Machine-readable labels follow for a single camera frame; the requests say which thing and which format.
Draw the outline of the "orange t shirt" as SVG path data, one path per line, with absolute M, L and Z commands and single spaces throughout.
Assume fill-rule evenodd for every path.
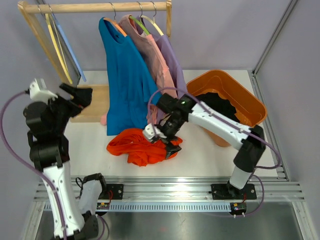
M 127 155 L 127 163 L 139 167 L 157 164 L 177 155 L 175 152 L 167 157 L 166 145 L 160 140 L 148 142 L 138 128 L 122 131 L 108 143 L 106 150 L 113 156 Z

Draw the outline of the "yellow hanger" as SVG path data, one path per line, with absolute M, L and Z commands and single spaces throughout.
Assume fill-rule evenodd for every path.
M 49 35 L 50 35 L 54 50 L 55 50 L 56 55 L 58 57 L 59 63 L 62 67 L 63 73 L 65 74 L 68 83 L 72 85 L 73 80 L 69 74 L 66 58 L 65 58 L 65 55 L 63 52 L 62 44 L 61 44 L 61 41 L 59 38 L 57 26 L 56 26 L 54 18 L 53 18 L 53 14 L 45 13 L 44 18 L 45 18 L 45 22 L 46 22 L 46 25 L 47 25 L 47 28 L 49 31 Z

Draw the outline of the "blue t shirt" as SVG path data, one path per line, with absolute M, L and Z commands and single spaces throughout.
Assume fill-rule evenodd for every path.
M 156 83 L 132 39 L 103 18 L 98 29 L 106 54 L 109 85 L 107 135 L 116 136 L 126 129 L 144 129 L 147 124 L 156 123 L 155 104 L 161 94 L 156 93 Z

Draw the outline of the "black t shirt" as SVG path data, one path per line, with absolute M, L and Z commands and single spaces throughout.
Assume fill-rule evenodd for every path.
M 206 103 L 207 106 L 217 111 L 218 113 L 228 117 L 229 119 L 237 123 L 240 123 L 240 120 L 236 117 L 236 108 L 230 103 L 229 100 L 221 98 L 218 93 L 207 92 L 197 95 L 196 98 L 199 101 Z

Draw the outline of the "orange tan hanger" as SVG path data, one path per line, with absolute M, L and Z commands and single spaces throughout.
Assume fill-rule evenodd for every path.
M 113 19 L 111 18 L 108 18 L 108 17 L 104 17 L 103 20 L 104 21 L 107 21 L 109 23 L 111 23 L 113 25 L 113 27 L 120 33 L 122 34 L 124 37 L 127 36 L 127 34 L 125 33 L 125 31 L 118 25 L 118 23 L 116 22 L 116 8 L 114 7 L 114 5 L 109 2 L 109 4 L 111 5 L 112 9 L 113 9 L 113 12 L 114 12 L 114 16 L 113 16 Z

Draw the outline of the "light blue hanger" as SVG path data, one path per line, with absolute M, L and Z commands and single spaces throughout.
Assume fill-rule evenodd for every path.
M 74 63 L 75 65 L 75 69 L 77 70 L 77 72 L 79 73 L 79 77 L 83 79 L 84 82 L 87 81 L 86 77 L 85 77 L 85 74 L 84 74 L 84 71 L 82 70 L 80 64 L 79 64 L 79 61 L 71 47 L 71 44 L 69 43 L 69 40 L 61 26 L 61 24 L 59 23 L 58 19 L 56 18 L 55 14 L 53 13 L 52 11 L 52 8 L 51 6 L 49 6 L 50 8 L 50 11 L 53 15 L 53 19 L 54 19 L 54 22 L 56 24 L 56 27 L 57 27 L 57 30 L 58 30 L 58 36 L 59 36 L 59 39 L 60 39 L 60 42 L 61 42 L 61 45 L 62 45 L 62 49 L 63 49 L 63 53 L 65 55 L 65 52 L 68 52 L 70 57 L 71 57 L 71 60 L 72 62 Z

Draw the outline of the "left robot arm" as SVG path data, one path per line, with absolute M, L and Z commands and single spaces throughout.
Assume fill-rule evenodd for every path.
M 90 240 L 98 236 L 97 203 L 108 194 L 108 186 L 101 173 L 88 175 L 83 178 L 80 198 L 76 199 L 71 181 L 69 141 L 64 132 L 69 119 L 91 104 L 93 89 L 65 83 L 59 87 L 72 98 L 50 93 L 23 111 L 29 127 L 29 158 L 42 174 L 49 197 L 54 219 L 53 239 Z

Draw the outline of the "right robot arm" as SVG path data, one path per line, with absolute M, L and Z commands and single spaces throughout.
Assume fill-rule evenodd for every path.
M 181 99 L 163 94 L 157 107 L 169 115 L 164 125 L 157 125 L 155 139 L 165 144 L 166 157 L 181 150 L 173 145 L 176 133 L 185 122 L 200 126 L 228 142 L 237 154 L 233 159 L 234 170 L 227 183 L 213 183 L 211 195 L 214 200 L 255 200 L 256 190 L 249 179 L 266 150 L 262 127 L 240 124 L 211 109 L 203 101 L 196 102 L 184 94 Z

